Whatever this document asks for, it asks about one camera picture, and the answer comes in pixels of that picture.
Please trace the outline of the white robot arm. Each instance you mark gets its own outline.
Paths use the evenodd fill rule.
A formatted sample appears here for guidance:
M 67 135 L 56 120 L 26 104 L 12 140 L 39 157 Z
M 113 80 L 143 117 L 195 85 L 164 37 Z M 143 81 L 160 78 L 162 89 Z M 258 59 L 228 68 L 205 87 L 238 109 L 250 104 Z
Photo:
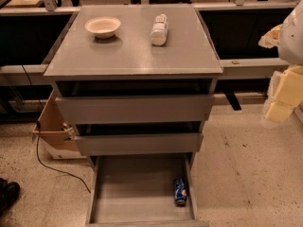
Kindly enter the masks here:
M 273 74 L 269 98 L 264 104 L 265 123 L 277 125 L 303 102 L 303 0 L 281 25 L 263 35 L 258 45 L 265 48 L 275 46 L 279 57 L 290 64 L 283 73 Z

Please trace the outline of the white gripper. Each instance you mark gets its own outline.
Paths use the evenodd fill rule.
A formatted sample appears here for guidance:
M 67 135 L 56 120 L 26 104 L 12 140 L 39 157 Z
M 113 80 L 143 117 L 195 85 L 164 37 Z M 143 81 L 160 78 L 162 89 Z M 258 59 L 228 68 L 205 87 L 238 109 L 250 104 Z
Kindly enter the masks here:
M 282 25 L 263 35 L 258 45 L 264 48 L 279 47 Z M 303 102 L 303 66 L 293 65 L 284 72 L 275 71 L 268 88 L 268 99 L 264 104 L 264 119 L 271 123 L 284 122 Z

